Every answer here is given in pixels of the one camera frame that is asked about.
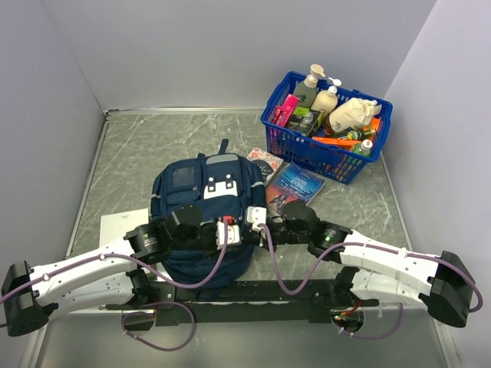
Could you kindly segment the Jane Eyre blue book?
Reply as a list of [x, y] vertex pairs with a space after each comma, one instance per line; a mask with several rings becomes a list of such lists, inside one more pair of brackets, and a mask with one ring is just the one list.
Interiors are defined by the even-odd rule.
[[301, 200], [306, 205], [322, 190], [325, 180], [300, 166], [290, 164], [265, 190], [270, 215], [281, 215], [286, 205]]

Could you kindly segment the Little Women floral book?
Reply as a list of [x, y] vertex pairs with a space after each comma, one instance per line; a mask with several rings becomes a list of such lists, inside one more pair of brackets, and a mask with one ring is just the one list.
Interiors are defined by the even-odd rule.
[[259, 148], [252, 149], [246, 158], [260, 168], [263, 185], [265, 187], [269, 185], [284, 163], [282, 158]]

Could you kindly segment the navy blue student backpack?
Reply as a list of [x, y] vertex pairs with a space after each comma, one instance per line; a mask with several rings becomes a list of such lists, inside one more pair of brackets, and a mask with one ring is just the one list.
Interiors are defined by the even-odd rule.
[[[247, 208], [266, 206], [265, 183], [256, 164], [227, 152], [227, 146], [228, 141], [222, 140], [216, 155], [200, 153], [169, 164], [153, 182], [151, 218], [165, 218], [183, 205], [192, 205], [206, 222], [232, 217], [245, 234], [249, 230]], [[174, 281], [182, 284], [197, 284], [210, 276], [210, 281], [192, 292], [198, 301], [212, 301], [247, 271], [254, 249], [255, 243], [246, 241], [229, 246], [221, 261], [217, 254], [207, 251], [173, 251], [163, 266]]]

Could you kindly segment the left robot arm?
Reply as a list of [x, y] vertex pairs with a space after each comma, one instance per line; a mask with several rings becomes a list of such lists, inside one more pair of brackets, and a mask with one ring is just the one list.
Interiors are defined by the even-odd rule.
[[224, 252], [229, 233], [226, 218], [206, 222], [197, 207], [186, 205], [94, 251], [34, 267], [25, 261], [15, 263], [1, 289], [7, 333], [23, 336], [63, 314], [107, 304], [145, 309], [155, 299], [149, 274], [178, 288], [200, 288], [211, 280], [212, 272], [184, 284], [154, 266], [172, 251]]

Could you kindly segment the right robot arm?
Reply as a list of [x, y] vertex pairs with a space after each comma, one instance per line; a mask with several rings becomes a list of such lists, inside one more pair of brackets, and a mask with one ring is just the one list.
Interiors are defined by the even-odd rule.
[[305, 244], [318, 262], [333, 261], [354, 270], [335, 286], [343, 305], [357, 300], [423, 308], [451, 327], [466, 326], [469, 314], [483, 306], [483, 297], [460, 257], [450, 251], [430, 255], [398, 248], [354, 229], [321, 220], [302, 201], [288, 203], [281, 216], [256, 224], [261, 244]]

